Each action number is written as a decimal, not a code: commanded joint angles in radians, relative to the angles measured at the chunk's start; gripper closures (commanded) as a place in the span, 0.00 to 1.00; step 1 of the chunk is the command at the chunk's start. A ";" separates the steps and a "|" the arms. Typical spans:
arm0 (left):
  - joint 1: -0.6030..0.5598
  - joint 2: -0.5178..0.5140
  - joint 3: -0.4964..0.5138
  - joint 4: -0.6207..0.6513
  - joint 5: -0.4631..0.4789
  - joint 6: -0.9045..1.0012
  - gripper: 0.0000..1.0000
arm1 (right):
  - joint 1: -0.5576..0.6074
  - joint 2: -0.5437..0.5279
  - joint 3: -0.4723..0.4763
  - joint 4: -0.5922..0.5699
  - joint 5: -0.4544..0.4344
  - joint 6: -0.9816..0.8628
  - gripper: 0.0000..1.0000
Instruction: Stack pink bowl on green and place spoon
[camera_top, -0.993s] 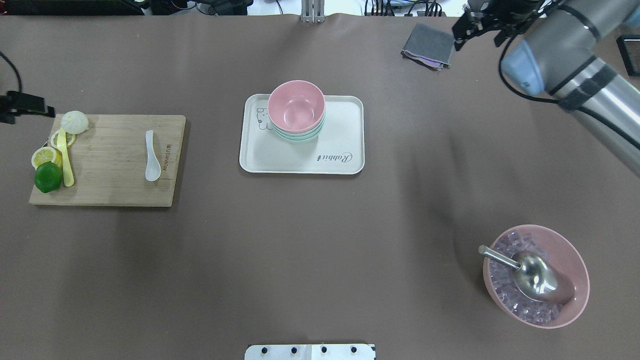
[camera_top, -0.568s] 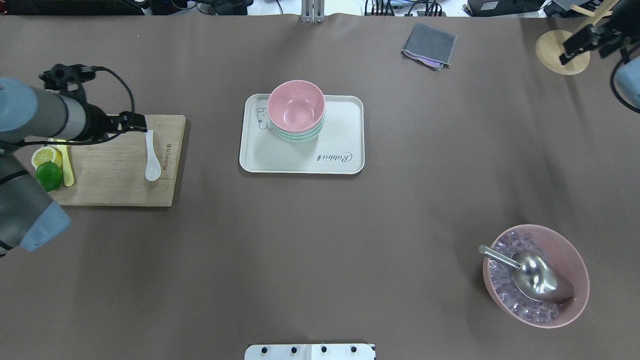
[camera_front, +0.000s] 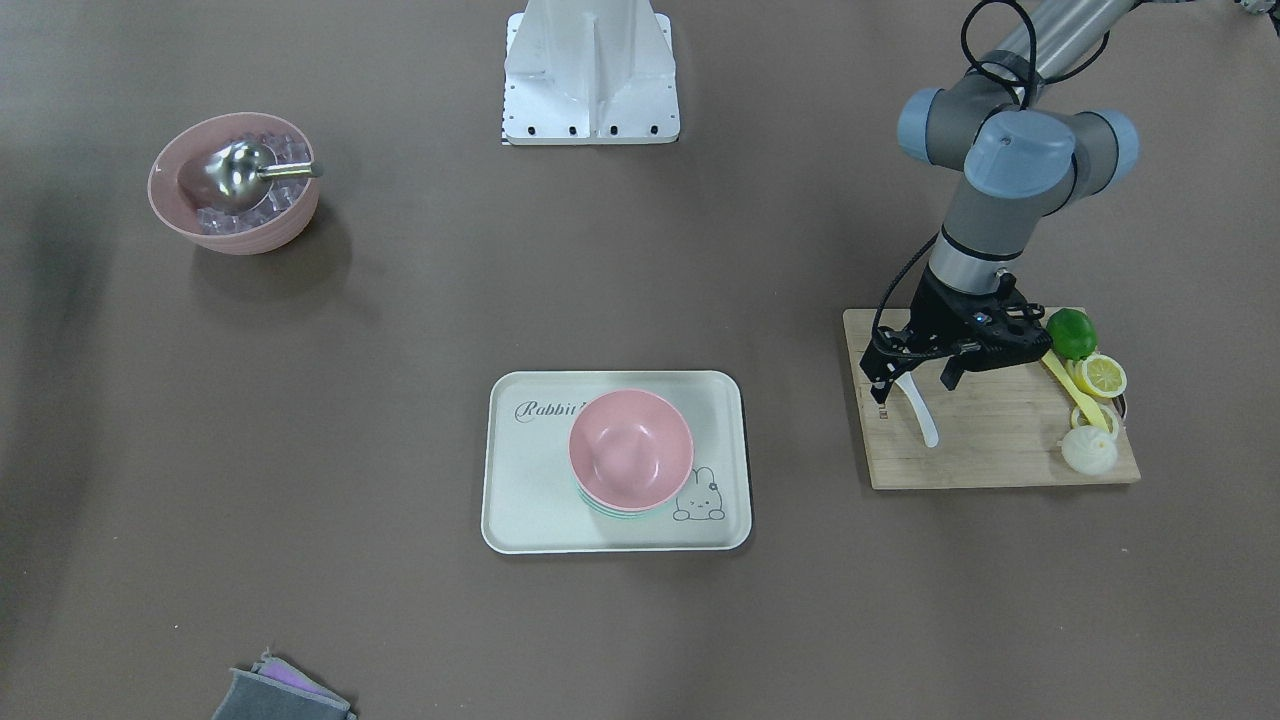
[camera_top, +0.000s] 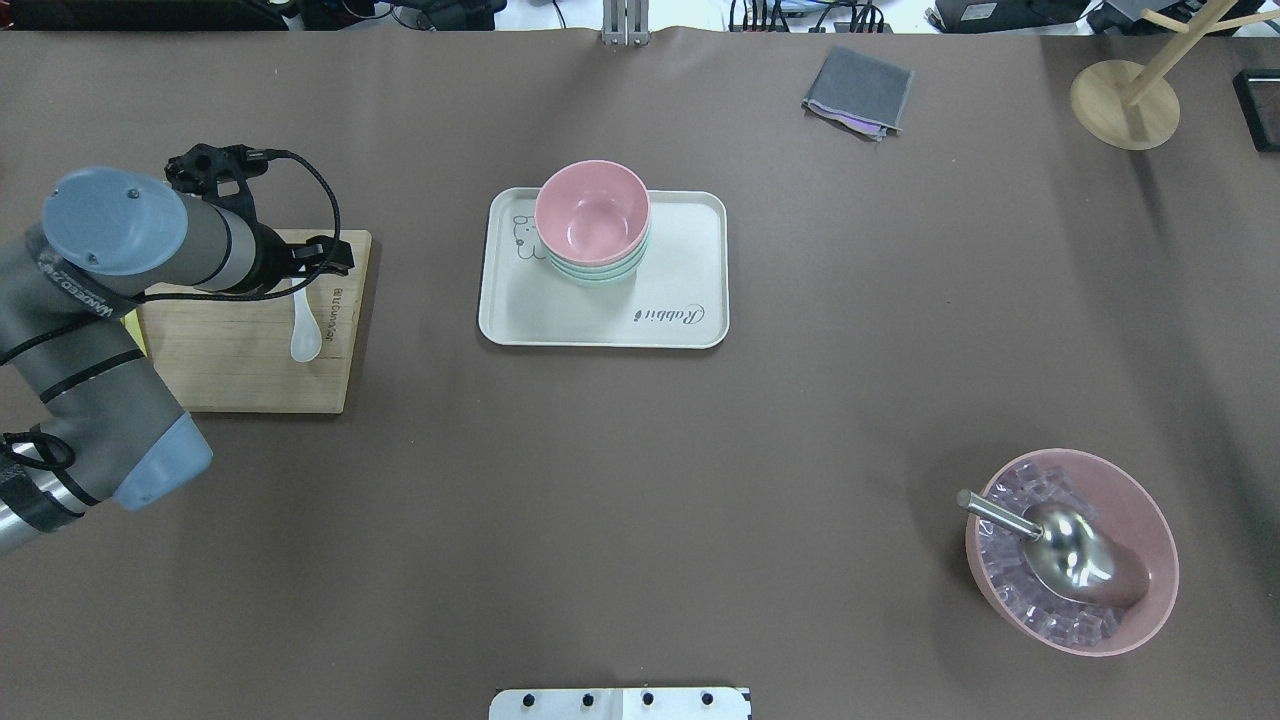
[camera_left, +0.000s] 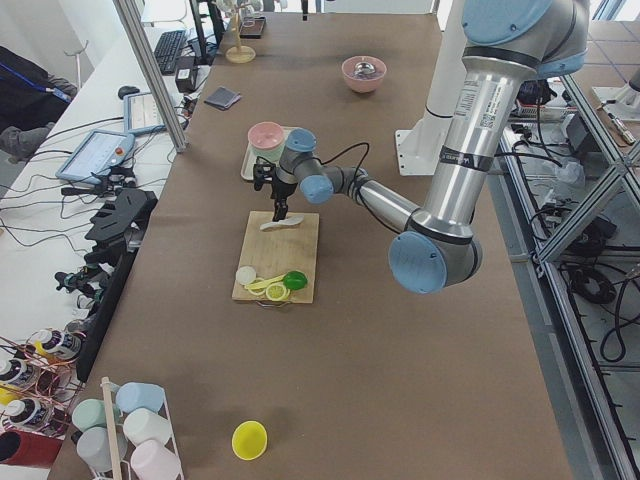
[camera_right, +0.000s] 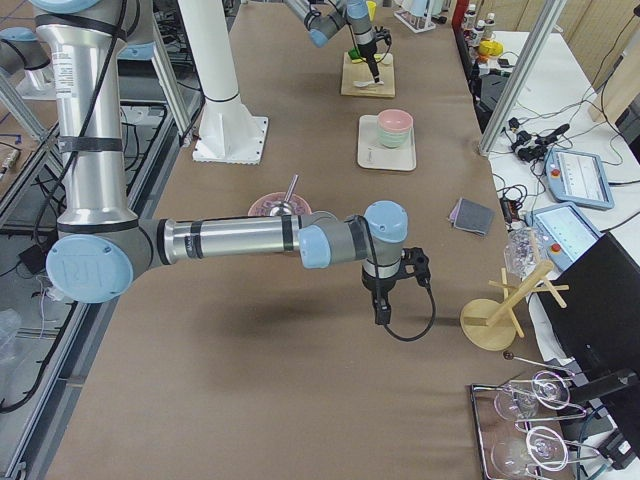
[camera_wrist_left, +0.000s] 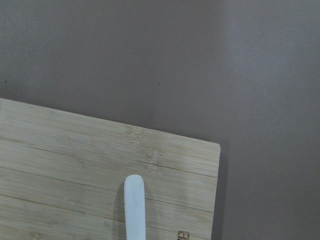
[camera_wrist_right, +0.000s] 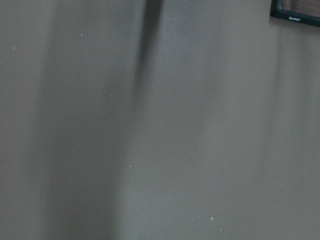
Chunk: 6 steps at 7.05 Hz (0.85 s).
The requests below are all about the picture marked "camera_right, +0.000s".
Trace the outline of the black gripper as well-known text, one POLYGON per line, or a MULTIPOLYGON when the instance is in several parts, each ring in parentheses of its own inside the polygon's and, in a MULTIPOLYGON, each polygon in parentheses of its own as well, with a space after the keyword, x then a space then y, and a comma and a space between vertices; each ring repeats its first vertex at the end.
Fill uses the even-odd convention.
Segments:
POLYGON ((419 247, 406 248, 402 251, 399 268, 393 275, 383 278, 381 274, 381 267, 374 267, 372 274, 362 269, 362 283, 371 292, 377 325, 388 326, 391 322, 392 308, 388 295, 398 281, 414 278, 418 285, 425 288, 428 295, 431 295, 429 258, 419 247))
POLYGON ((384 41, 390 47, 392 43, 391 33, 386 28, 371 28, 365 33, 354 34, 355 45, 360 57, 369 67, 373 81, 380 81, 379 69, 375 54, 377 53, 377 42, 384 41))

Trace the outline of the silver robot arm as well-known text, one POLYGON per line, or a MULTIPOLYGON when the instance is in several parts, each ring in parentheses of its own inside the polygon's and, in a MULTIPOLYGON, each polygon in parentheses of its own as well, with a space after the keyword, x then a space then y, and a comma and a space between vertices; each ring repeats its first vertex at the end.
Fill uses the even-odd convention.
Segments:
MULTIPOLYGON (((120 120, 118 54, 153 42, 152 1, 30 1, 36 30, 51 49, 59 116, 59 151, 65 161, 66 210, 57 220, 59 239, 46 257, 53 285, 73 300, 95 304, 125 292, 146 271, 181 259, 299 251, 303 266, 326 268, 362 260, 362 282, 371 292, 375 323, 388 327, 388 292, 415 278, 428 292, 428 257, 404 248, 408 215, 392 201, 370 205, 344 222, 328 212, 310 215, 213 219, 139 220, 128 206, 120 120)), ((180 3, 185 30, 205 95, 204 132, 196 157, 261 159, 268 119, 253 117, 242 103, 220 1, 180 3)), ((345 24, 373 72, 374 34, 364 1, 339 3, 315 17, 305 1, 286 1, 322 44, 345 24)))
POLYGON ((316 47, 325 46, 343 27, 348 26, 354 48, 368 66, 373 82, 381 82, 375 59, 378 52, 377 44, 383 41, 390 47, 392 39, 388 29, 373 25, 365 1, 329 1, 331 9, 326 14, 315 7, 317 1, 285 0, 284 4, 304 24, 316 47))

